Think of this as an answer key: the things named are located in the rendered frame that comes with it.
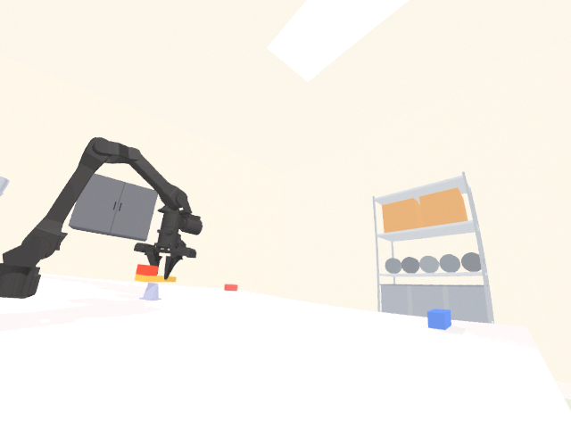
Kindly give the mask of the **small blue cube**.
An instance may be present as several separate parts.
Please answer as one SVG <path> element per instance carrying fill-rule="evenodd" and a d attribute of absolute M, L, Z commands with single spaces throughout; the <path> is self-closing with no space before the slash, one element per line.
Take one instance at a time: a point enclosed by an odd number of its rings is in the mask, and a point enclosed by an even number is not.
<path fill-rule="evenodd" d="M 428 328 L 446 330 L 451 326 L 451 311 L 449 309 L 431 309 L 427 311 Z"/>

